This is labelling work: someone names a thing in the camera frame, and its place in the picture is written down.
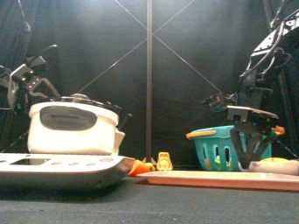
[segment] black table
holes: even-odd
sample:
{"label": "black table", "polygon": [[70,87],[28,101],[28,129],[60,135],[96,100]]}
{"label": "black table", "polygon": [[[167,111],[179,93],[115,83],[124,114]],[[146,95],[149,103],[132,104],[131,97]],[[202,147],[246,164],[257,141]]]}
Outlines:
{"label": "black table", "polygon": [[0,190],[0,223],[299,223],[297,192],[150,185],[96,191]]}

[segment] rice cooker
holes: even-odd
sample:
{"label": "rice cooker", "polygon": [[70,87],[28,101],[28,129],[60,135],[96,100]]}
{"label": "rice cooker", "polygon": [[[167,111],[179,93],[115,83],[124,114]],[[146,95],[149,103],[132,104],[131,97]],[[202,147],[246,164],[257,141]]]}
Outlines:
{"label": "rice cooker", "polygon": [[118,155],[126,135],[116,128],[119,109],[80,94],[38,101],[30,111],[30,152]]}

